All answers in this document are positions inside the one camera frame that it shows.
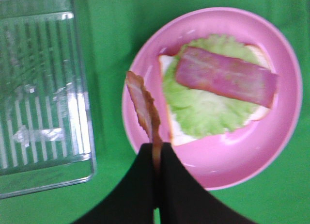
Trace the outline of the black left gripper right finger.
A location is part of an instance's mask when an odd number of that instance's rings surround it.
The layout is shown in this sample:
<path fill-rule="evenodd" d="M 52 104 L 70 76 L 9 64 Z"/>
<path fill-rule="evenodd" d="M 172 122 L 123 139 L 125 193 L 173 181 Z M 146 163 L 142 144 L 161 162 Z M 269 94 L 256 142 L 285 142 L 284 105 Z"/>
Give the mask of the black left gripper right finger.
<path fill-rule="evenodd" d="M 170 143 L 161 149 L 159 213 L 162 224 L 253 224 L 205 190 L 182 165 Z"/>

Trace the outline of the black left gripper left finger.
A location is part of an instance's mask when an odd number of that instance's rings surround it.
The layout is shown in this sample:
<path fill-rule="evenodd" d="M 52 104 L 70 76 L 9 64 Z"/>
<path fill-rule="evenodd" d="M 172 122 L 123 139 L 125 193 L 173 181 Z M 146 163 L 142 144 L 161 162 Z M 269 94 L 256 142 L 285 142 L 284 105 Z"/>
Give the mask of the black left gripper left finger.
<path fill-rule="evenodd" d="M 152 144 L 143 144 L 118 185 L 76 224 L 152 224 L 155 171 Z"/>

